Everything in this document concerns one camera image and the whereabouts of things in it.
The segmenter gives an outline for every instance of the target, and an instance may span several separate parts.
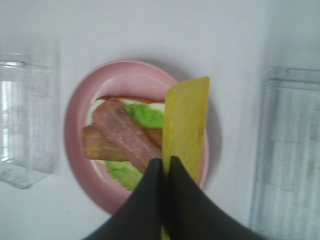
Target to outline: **white background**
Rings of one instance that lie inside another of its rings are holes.
[[[68,101],[94,67],[138,59],[179,80],[211,77],[205,192],[245,225],[260,75],[272,65],[320,68],[318,0],[0,0],[0,34],[57,38],[61,61],[58,168],[26,190],[0,182],[1,240],[79,240],[108,219],[76,182],[62,138]]]

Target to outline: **yellow cheese slice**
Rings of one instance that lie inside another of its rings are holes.
[[[165,176],[169,173],[170,157],[177,156],[193,180],[199,180],[209,84],[208,76],[190,79],[174,85],[166,93],[162,130]]]

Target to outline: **pink plate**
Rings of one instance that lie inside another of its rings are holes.
[[[65,149],[73,173],[89,197],[102,209],[113,214],[131,194],[105,166],[85,157],[82,127],[89,106],[102,96],[128,96],[161,101],[177,81],[160,68],[142,61],[119,60],[106,63],[87,75],[74,92],[65,116]],[[207,175],[208,138],[202,151],[202,173],[199,185]]]

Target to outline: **black tongs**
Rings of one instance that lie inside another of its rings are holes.
[[[215,205],[171,157],[168,181],[161,159],[151,159],[123,206],[85,240],[263,240]]]

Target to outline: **clear plastic container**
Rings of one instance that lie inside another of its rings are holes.
[[[58,108],[54,45],[0,39],[0,180],[25,189],[54,171]]]
[[[251,227],[320,239],[320,70],[273,67],[263,100]]]

